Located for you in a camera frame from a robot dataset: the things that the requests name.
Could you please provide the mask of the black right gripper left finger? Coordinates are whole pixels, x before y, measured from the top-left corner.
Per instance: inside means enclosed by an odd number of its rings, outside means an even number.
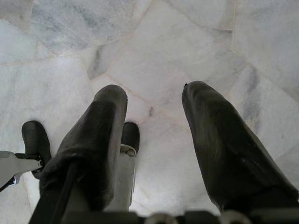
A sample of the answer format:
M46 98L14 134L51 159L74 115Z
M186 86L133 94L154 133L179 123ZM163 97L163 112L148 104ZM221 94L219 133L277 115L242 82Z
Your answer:
M117 85L97 92L42 171L41 194L63 183L69 166L78 161L77 183L90 208L102 210L111 203L127 102L125 91Z

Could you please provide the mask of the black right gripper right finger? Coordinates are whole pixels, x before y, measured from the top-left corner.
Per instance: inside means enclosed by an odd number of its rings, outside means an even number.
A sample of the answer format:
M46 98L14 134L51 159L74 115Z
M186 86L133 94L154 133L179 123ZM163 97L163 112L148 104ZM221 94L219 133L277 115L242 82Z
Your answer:
M299 191L220 93L193 81L184 85L182 104L207 193L219 211L299 208Z

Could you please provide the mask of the black right robot foot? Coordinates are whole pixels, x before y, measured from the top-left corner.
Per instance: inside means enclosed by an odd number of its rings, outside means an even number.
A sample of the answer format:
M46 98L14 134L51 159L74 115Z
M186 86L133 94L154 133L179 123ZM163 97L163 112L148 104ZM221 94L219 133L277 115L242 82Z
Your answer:
M138 153L140 147L140 130L136 123L131 121L124 123L121 144L132 147Z

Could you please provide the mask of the black robot foot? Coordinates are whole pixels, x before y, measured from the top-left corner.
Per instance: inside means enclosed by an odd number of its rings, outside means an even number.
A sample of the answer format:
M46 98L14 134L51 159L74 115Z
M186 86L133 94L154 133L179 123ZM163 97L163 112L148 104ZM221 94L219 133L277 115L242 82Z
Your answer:
M136 123L131 121L124 123L121 144L132 147L138 153L140 147L140 130Z
M26 159L42 162L42 168L32 171L33 176L40 180L43 168L51 160L50 142L42 124L36 120L25 122L21 129L25 146Z

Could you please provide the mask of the silver right robot leg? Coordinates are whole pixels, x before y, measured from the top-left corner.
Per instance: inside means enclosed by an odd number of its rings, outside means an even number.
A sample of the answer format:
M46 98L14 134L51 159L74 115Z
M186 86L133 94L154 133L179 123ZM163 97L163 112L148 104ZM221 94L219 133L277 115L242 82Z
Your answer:
M128 211L132 202L132 194L135 187L136 156L137 152L133 147L121 144L115 193L116 209L119 211Z

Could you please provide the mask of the silver robot leg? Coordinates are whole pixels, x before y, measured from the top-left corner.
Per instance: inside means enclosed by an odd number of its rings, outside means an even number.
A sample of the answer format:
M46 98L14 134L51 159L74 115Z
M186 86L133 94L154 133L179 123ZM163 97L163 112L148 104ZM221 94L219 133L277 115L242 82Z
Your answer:
M43 167L44 162L38 155L0 151L0 192L9 186L18 184L24 173L41 170Z
M119 211L128 211L132 202L132 194L135 187L136 156L137 152L133 147L121 144L115 193L116 209Z

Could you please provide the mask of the black left robot foot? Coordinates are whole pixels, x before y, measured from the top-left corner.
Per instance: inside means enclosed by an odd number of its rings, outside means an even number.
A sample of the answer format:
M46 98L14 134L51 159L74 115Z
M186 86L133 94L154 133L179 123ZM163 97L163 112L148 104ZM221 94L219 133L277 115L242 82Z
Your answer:
M43 168L51 160L50 142L42 124L36 120L25 122L21 129L25 146L26 159L42 162L42 168L32 171L33 176L40 180Z

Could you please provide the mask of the silver left robot leg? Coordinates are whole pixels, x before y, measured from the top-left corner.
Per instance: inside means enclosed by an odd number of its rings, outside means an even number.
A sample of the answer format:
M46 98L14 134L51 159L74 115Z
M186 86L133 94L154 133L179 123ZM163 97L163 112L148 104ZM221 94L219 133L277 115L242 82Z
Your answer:
M43 167L44 162L38 155L0 151L0 192L9 186L18 184L24 173L41 170Z

